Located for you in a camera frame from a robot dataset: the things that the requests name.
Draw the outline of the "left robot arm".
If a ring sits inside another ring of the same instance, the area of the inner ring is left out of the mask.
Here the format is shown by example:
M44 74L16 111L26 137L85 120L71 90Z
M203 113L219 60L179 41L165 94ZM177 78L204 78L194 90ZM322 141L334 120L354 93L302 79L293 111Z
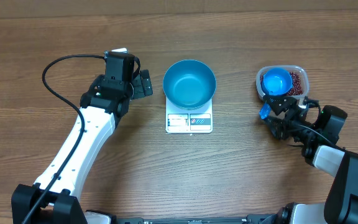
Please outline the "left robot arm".
M132 100L153 93L148 70L127 49L106 51L105 73L70 106L78 116L51 164L33 185L20 184L11 198L14 223L115 223L116 216L84 211L80 197L89 171Z

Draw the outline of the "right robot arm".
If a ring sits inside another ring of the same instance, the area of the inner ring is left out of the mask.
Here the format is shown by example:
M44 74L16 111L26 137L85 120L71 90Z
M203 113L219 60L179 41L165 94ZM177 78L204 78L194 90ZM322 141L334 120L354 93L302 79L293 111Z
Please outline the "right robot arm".
M289 203L264 223L358 223L358 154L337 146L347 113L292 96L263 97L260 117L278 140L293 138L306 163L334 178L323 203Z

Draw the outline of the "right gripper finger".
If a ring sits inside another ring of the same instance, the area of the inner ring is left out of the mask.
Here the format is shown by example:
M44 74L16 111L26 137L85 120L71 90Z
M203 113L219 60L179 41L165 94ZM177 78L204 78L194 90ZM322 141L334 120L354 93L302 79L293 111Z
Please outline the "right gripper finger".
M287 125L282 119L268 116L264 119L264 123L275 139L288 139Z
M298 100L292 96L264 95L262 100L262 116L268 116L271 111L277 116L282 112L299 112Z

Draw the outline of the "blue plastic measuring scoop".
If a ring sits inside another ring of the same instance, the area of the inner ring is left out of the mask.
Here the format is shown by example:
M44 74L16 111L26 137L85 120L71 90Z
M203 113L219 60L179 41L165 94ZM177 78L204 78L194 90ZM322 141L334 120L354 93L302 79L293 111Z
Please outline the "blue plastic measuring scoop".
M293 79L284 68L263 68L257 74L256 84L262 99L265 95L286 95L293 87Z

